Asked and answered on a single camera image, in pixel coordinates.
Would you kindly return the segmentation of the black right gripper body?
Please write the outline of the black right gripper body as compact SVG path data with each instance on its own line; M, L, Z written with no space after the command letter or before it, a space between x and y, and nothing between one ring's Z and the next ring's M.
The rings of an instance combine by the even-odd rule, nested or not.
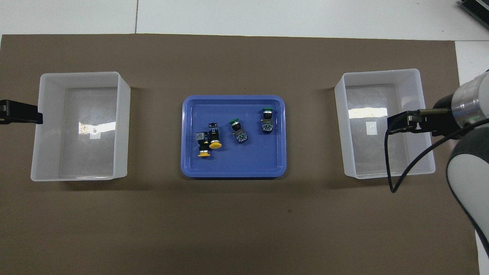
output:
M447 95L439 99L432 108L419 110L419 115L423 117L423 121L419 126L423 132L429 132L432 136L448 136L461 127L456 122L451 104L453 95Z

